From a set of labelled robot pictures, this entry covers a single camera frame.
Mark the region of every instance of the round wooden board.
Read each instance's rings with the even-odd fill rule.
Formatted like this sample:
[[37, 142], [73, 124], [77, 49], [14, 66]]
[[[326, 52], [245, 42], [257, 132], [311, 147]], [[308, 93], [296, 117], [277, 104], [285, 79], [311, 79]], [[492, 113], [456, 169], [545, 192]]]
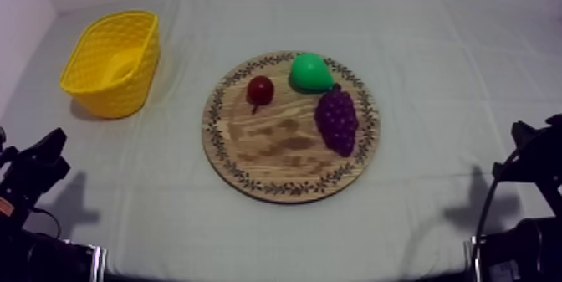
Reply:
[[[334, 81], [353, 98], [360, 123], [350, 157], [325, 146], [314, 122], [321, 94], [301, 94], [289, 85], [298, 54], [272, 52], [240, 64], [215, 87], [203, 113], [203, 146], [215, 170], [240, 192], [272, 203], [307, 203], [337, 193], [363, 172], [379, 141], [379, 112], [365, 84], [324, 57]], [[246, 87], [257, 75], [273, 81], [275, 94], [252, 115]]]

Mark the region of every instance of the grape bunch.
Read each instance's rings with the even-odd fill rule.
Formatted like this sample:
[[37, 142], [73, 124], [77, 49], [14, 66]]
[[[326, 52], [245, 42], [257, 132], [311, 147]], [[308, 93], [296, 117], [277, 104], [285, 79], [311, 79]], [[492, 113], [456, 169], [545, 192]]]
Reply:
[[320, 98], [314, 119], [330, 150], [343, 157], [351, 155], [359, 121], [349, 93], [342, 91], [339, 84], [334, 84], [332, 90]]

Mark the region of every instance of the plastic fruit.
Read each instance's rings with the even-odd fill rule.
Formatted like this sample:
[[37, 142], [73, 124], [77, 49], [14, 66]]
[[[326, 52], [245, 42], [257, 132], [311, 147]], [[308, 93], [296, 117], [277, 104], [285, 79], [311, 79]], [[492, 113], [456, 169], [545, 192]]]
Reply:
[[317, 54], [300, 54], [291, 66], [290, 82], [299, 89], [327, 91], [334, 85], [328, 65]]
[[320, 98], [314, 119], [326, 146], [343, 157], [350, 156], [359, 127], [350, 94], [336, 83]]
[[259, 75], [248, 83], [248, 102], [254, 105], [252, 115], [258, 110], [258, 106], [267, 105], [273, 99], [273, 82], [263, 75]]

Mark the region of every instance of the yellow basket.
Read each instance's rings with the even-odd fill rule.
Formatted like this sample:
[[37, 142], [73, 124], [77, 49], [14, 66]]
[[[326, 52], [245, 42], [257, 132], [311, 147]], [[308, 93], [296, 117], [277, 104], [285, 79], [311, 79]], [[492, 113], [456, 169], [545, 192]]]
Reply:
[[113, 13], [82, 33], [60, 87], [94, 115], [125, 117], [145, 104], [159, 54], [154, 13]]

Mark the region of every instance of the white table surface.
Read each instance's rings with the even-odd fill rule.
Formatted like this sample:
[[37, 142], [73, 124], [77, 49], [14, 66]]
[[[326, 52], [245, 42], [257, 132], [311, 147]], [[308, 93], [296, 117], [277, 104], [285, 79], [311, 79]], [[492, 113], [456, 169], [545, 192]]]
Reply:
[[[145, 107], [89, 117], [59, 88], [85, 26], [124, 8], [160, 17], [161, 61]], [[320, 202], [255, 201], [212, 170], [202, 109], [231, 68], [272, 50], [333, 57], [368, 85], [381, 143], [365, 173]], [[69, 136], [71, 173], [41, 206], [64, 236], [110, 250], [121, 274], [204, 281], [375, 281], [464, 266], [492, 164], [511, 123], [562, 106], [562, 26], [465, 0], [138, 0], [61, 15], [0, 123], [30, 146]], [[488, 230], [548, 215], [532, 187], [500, 185]], [[28, 228], [53, 230], [34, 217]]]

